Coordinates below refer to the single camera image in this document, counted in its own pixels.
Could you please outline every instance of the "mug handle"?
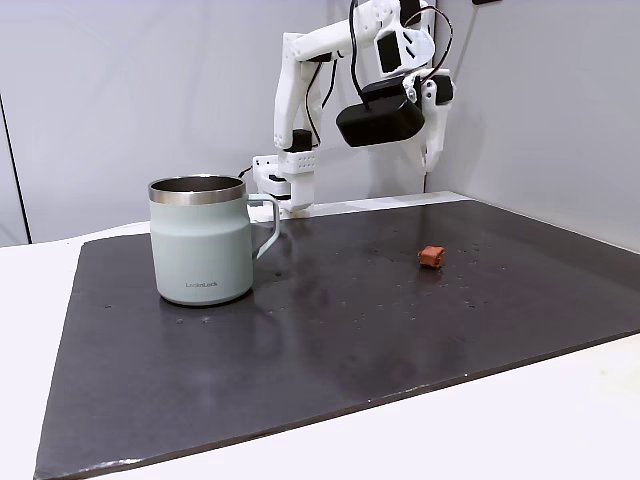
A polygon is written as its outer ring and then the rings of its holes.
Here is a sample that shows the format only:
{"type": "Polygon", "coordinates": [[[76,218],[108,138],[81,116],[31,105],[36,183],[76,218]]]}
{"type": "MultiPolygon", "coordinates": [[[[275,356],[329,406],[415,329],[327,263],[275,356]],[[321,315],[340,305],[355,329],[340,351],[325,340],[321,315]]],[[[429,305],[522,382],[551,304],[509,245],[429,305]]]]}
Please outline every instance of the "mug handle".
{"type": "Polygon", "coordinates": [[[255,262],[273,246],[280,236],[280,207],[278,206],[278,201],[275,198],[263,193],[251,193],[247,196],[247,201],[271,202],[273,205],[273,235],[271,235],[269,240],[264,242],[257,251],[253,252],[253,261],[255,262]]]}

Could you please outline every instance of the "black cable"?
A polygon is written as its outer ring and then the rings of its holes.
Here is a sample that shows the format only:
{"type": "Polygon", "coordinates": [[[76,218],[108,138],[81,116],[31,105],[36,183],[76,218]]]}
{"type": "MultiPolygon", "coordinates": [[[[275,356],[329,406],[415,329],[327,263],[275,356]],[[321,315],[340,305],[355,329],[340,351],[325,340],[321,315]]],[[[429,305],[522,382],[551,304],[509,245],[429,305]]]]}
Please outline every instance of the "black cable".
{"type": "Polygon", "coordinates": [[[322,108],[324,108],[324,106],[327,104],[327,102],[329,101],[329,97],[331,97],[331,94],[333,93],[333,86],[336,83],[336,69],[338,68],[338,60],[334,60],[333,61],[333,69],[331,70],[331,85],[329,86],[329,91],[327,92],[327,96],[324,97],[324,100],[322,101],[322,108]]]}
{"type": "Polygon", "coordinates": [[[245,174],[245,173],[247,173],[248,171],[250,171],[252,168],[253,168],[253,165],[251,165],[249,168],[245,168],[243,171],[241,171],[241,172],[238,174],[238,178],[242,178],[242,177],[244,177],[244,174],[245,174]]]}
{"type": "Polygon", "coordinates": [[[358,83],[358,77],[356,76],[356,61],[358,57],[358,42],[356,41],[356,32],[353,26],[353,12],[355,8],[358,6],[358,0],[351,0],[351,6],[349,7],[349,33],[351,33],[351,50],[353,50],[353,54],[351,55],[351,80],[353,80],[353,86],[356,87],[356,91],[364,104],[364,108],[369,110],[369,102],[364,98],[364,94],[362,93],[362,89],[360,88],[360,84],[358,83]]]}
{"type": "MultiPolygon", "coordinates": [[[[447,17],[444,13],[442,13],[442,11],[438,10],[436,7],[432,7],[431,5],[429,5],[428,7],[421,8],[416,13],[411,15],[409,17],[409,19],[406,22],[404,22],[403,27],[406,28],[407,25],[409,25],[409,23],[411,22],[411,20],[413,20],[416,16],[422,15],[424,12],[428,12],[429,10],[432,10],[432,11],[436,12],[438,15],[440,15],[442,18],[444,18],[447,21],[447,23],[449,24],[449,42],[447,43],[447,48],[445,49],[444,54],[442,55],[442,58],[440,59],[438,64],[434,67],[434,69],[431,71],[431,73],[428,74],[426,77],[424,77],[422,79],[422,81],[420,82],[422,85],[424,85],[426,82],[431,80],[433,78],[433,76],[438,72],[438,70],[440,70],[440,67],[442,67],[442,64],[444,63],[444,61],[447,59],[447,56],[449,55],[449,51],[451,50],[451,43],[453,42],[453,25],[451,25],[451,20],[449,20],[449,17],[447,17]]],[[[417,72],[418,70],[423,69],[428,64],[429,64],[429,62],[425,63],[424,65],[420,65],[418,68],[414,68],[411,72],[408,73],[408,75],[412,74],[413,72],[417,72]]]]}
{"type": "Polygon", "coordinates": [[[29,229],[29,220],[27,219],[27,210],[24,206],[24,199],[22,198],[22,189],[20,188],[20,180],[18,179],[18,169],[16,168],[16,161],[13,158],[13,148],[11,147],[11,138],[9,138],[9,126],[7,125],[7,117],[4,113],[4,102],[2,101],[2,95],[0,94],[0,109],[2,110],[2,120],[4,121],[4,133],[7,135],[7,145],[9,146],[9,156],[11,157],[11,166],[13,167],[13,178],[16,181],[16,190],[18,191],[18,199],[20,200],[20,210],[22,211],[22,221],[24,223],[24,230],[27,233],[27,241],[29,245],[33,243],[31,239],[31,230],[29,229]]]}
{"type": "Polygon", "coordinates": [[[320,135],[318,135],[318,131],[316,130],[316,126],[313,124],[313,118],[311,118],[311,113],[309,112],[309,92],[311,91],[311,87],[313,87],[313,83],[318,78],[318,73],[320,73],[320,69],[322,68],[322,63],[318,63],[318,67],[316,68],[313,77],[311,78],[311,82],[309,83],[309,87],[307,87],[307,94],[304,97],[304,106],[307,109],[307,117],[309,118],[309,123],[311,124],[311,129],[313,130],[314,135],[318,139],[318,144],[316,147],[320,146],[320,135]]]}

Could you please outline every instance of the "table surface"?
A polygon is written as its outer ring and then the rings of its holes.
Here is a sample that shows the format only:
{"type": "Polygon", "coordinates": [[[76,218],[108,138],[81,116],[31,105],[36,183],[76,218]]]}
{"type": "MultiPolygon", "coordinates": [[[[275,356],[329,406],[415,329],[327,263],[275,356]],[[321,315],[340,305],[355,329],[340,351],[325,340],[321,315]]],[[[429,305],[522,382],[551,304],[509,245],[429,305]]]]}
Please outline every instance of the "table surface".
{"type": "MultiPolygon", "coordinates": [[[[465,200],[443,192],[317,206],[331,215],[465,200]]],[[[252,221],[270,207],[250,208],[252,221]]],[[[90,240],[0,249],[2,477],[30,479],[73,277],[90,240]]],[[[112,474],[202,478],[637,478],[640,336],[199,455],[112,474]]]]}

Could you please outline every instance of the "stainless steel mug rim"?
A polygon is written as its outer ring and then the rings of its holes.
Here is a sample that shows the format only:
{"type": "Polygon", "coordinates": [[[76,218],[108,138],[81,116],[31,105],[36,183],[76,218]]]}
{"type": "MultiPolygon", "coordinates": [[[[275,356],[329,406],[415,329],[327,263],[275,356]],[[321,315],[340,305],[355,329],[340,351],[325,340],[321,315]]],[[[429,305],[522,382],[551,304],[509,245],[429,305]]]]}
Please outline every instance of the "stainless steel mug rim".
{"type": "Polygon", "coordinates": [[[210,205],[244,197],[241,178],[221,175],[191,175],[155,180],[149,184],[149,200],[165,205],[210,205]]]}

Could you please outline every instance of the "small red cube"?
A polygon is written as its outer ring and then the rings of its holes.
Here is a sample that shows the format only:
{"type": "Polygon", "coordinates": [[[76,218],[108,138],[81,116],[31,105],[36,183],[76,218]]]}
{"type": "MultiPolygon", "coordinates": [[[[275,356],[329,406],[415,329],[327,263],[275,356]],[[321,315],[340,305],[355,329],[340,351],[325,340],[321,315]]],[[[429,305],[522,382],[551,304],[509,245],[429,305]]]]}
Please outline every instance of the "small red cube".
{"type": "Polygon", "coordinates": [[[444,253],[443,247],[427,247],[418,254],[420,265],[438,269],[444,263],[444,253]]]}

